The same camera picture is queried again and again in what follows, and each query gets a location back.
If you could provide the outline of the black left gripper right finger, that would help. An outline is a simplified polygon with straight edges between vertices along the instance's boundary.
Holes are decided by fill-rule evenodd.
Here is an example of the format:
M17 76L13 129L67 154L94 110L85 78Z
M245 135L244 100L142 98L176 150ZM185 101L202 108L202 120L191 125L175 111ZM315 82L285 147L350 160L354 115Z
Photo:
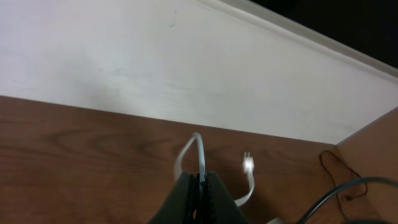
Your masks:
M201 222L204 224L248 224L248 220L235 204L219 175L211 171L206 180L205 195L201 206Z

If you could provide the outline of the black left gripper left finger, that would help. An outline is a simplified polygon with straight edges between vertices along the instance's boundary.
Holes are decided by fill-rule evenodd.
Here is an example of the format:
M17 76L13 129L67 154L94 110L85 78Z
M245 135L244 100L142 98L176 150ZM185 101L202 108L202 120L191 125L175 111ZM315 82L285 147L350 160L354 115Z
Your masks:
M157 213L148 224L195 223L194 211L199 201L199 178L182 173Z

